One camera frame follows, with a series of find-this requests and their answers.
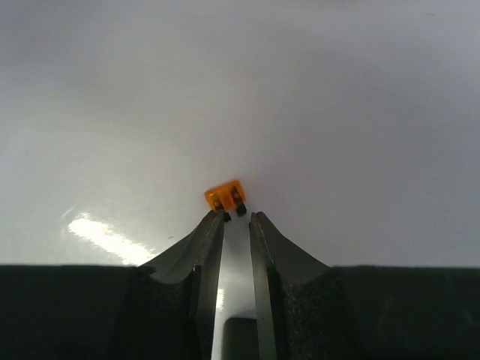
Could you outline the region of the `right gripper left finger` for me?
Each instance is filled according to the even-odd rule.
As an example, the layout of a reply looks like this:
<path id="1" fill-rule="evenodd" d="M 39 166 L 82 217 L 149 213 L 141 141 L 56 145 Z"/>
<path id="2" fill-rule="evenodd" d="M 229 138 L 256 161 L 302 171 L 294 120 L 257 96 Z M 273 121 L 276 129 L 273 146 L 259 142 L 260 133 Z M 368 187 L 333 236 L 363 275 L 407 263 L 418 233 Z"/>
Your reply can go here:
<path id="1" fill-rule="evenodd" d="M 210 359 L 224 216 L 138 266 L 1 267 L 3 359 Z"/>

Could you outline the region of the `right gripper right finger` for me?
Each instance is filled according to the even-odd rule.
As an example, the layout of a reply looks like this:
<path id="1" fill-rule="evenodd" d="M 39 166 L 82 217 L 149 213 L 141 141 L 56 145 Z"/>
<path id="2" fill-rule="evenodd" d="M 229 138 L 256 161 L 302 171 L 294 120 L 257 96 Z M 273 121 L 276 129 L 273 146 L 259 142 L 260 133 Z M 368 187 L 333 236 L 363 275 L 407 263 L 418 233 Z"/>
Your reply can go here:
<path id="1" fill-rule="evenodd" d="M 477 268 L 328 266 L 250 219 L 262 359 L 477 359 Z"/>

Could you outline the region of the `orange fuse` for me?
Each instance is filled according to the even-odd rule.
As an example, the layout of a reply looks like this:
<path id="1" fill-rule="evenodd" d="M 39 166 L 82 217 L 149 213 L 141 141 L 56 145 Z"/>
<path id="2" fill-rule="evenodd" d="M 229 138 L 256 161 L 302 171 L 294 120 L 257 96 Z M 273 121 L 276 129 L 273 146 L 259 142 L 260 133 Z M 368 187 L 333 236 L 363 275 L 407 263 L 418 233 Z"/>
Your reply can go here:
<path id="1" fill-rule="evenodd" d="M 247 214 L 246 196 L 239 180 L 232 180 L 207 190 L 205 199 L 215 212 L 223 212 L 223 220 L 232 220 L 230 211 L 234 210 L 239 218 Z"/>

